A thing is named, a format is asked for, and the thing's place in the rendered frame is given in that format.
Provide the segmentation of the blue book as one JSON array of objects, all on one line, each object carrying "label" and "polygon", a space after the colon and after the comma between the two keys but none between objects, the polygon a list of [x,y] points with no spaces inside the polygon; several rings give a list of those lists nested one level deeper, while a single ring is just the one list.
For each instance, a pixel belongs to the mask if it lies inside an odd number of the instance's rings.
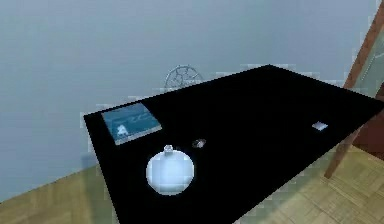
[{"label": "blue book", "polygon": [[116,145],[162,129],[159,121],[142,103],[103,112],[102,117]]}]

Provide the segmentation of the round pale blue vase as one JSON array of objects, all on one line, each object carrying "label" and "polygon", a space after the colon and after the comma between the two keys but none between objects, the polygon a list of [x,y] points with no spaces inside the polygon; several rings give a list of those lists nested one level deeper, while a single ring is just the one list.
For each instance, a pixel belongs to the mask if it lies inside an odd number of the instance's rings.
[{"label": "round pale blue vase", "polygon": [[173,145],[152,156],[146,166],[149,186],[158,194],[174,196],[182,193],[194,178],[194,162],[183,151]]}]

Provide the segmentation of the black table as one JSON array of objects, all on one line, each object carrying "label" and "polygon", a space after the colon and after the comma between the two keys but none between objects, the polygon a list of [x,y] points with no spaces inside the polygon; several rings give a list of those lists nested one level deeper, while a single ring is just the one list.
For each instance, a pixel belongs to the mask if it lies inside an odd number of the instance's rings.
[{"label": "black table", "polygon": [[[142,103],[162,129],[116,145],[102,113]],[[265,65],[85,115],[119,224],[233,224],[384,110],[384,102]],[[316,122],[328,125],[322,131]],[[203,148],[193,148],[205,139]],[[173,145],[194,162],[174,196],[147,183]]]}]

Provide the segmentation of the brown wooden framed door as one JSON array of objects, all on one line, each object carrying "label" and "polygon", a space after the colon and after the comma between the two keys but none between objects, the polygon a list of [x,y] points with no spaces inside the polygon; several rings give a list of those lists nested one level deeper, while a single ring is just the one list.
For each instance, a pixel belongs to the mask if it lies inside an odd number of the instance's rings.
[{"label": "brown wooden framed door", "polygon": [[[384,0],[377,2],[344,87],[384,102]],[[384,110],[362,127],[353,145],[384,161]]]}]

